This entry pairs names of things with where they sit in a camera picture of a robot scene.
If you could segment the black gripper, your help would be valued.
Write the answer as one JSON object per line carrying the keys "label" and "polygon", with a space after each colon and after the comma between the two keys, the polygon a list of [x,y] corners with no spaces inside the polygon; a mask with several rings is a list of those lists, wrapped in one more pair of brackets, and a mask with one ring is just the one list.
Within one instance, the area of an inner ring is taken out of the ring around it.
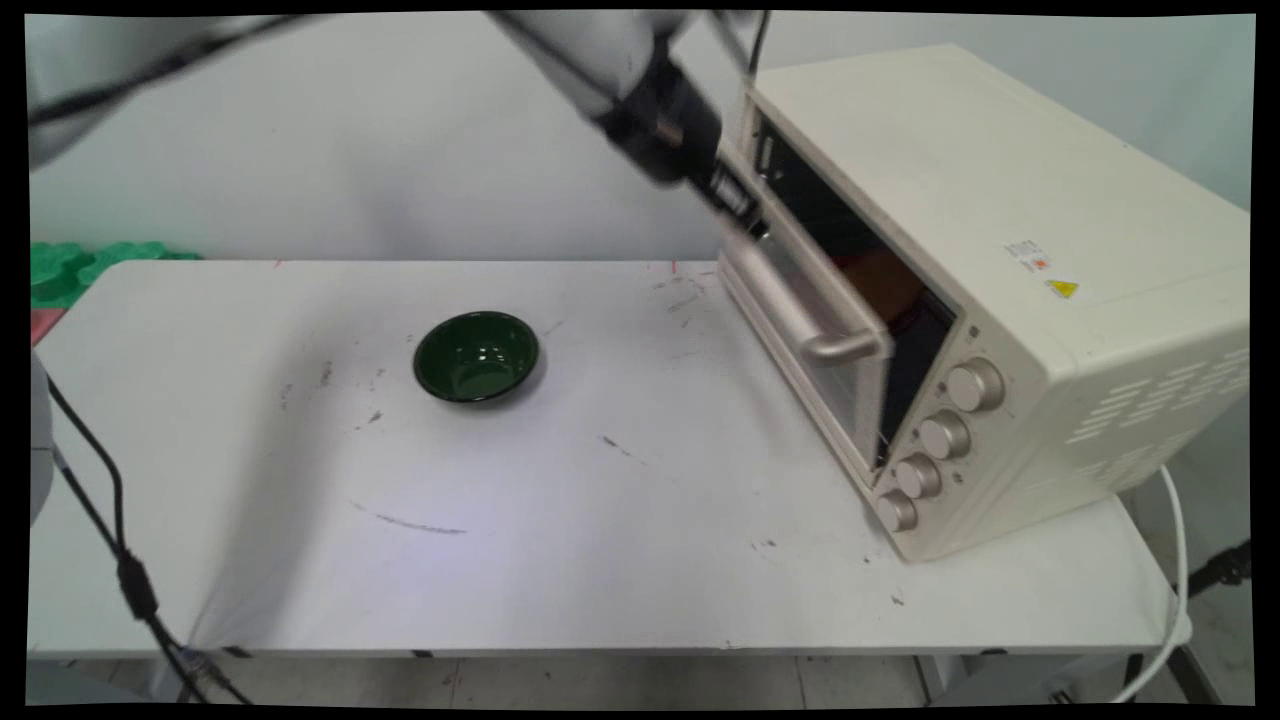
{"label": "black gripper", "polygon": [[598,118],[598,128],[654,184],[687,182],[736,231],[753,240],[769,233],[754,176],[742,172],[732,150],[718,150],[721,118],[671,58],[667,42],[654,45],[637,83]]}

